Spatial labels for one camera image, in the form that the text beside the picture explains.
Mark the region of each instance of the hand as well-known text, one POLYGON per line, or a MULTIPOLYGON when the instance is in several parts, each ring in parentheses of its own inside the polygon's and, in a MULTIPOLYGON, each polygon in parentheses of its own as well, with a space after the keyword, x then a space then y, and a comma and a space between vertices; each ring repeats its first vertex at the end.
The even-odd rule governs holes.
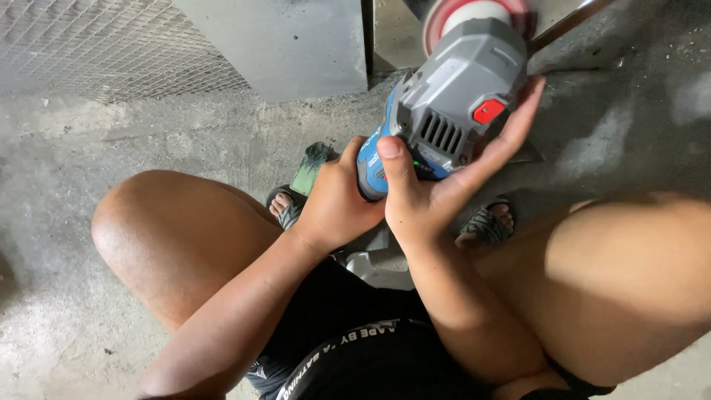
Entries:
POLYGON ((327 254, 382 221, 385 201, 367 202, 358 191, 356 157, 367 137, 356 136, 340 159, 327 162, 294 229, 311 247, 327 254))
POLYGON ((518 151, 533 124, 544 87, 544 77, 531 78, 501 135, 476 161, 441 182, 417 180, 412 157, 400 138, 378 141, 389 185, 385 218, 403 250, 439 240, 474 193, 518 151))

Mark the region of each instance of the metal wire mesh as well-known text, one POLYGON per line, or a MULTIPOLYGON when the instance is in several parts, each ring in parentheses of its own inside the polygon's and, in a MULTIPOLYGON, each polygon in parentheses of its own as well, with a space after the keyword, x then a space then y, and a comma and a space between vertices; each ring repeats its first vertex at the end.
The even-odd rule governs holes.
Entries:
POLYGON ((90 100, 248 87, 170 0, 0 0, 0 63, 90 100))

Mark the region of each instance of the cordless angle grinder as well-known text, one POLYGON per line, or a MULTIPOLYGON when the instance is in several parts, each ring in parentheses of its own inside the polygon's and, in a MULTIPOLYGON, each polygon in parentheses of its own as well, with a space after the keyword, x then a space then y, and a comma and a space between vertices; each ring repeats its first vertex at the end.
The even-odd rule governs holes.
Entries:
POLYGON ((429 58, 390 93, 385 120, 358 153, 364 198, 387 195, 381 137, 405 142, 419 179, 442 180, 472 161, 476 143, 525 85, 531 15, 523 0, 431 3, 423 34, 429 58))

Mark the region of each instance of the black shorts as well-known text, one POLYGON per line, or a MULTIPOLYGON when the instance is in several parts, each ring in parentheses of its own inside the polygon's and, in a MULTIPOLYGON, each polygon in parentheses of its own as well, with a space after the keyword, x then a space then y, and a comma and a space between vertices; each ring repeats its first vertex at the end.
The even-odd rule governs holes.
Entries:
MULTIPOLYGON (((429 321, 416 290, 374 288, 327 258, 296 290, 267 346, 247 373, 261 399, 273 399, 301 361, 321 343, 375 321, 397 318, 429 321)), ((549 359, 551 367, 584 396, 613 388, 591 385, 549 359)))

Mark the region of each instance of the red button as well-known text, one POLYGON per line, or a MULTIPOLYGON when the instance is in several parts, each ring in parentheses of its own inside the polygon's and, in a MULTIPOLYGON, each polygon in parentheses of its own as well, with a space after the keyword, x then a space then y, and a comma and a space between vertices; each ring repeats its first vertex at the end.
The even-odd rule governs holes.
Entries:
POLYGON ((498 117, 506 106, 497 99, 490 99, 483 102, 473 113, 471 117, 480 124, 488 124, 498 117))

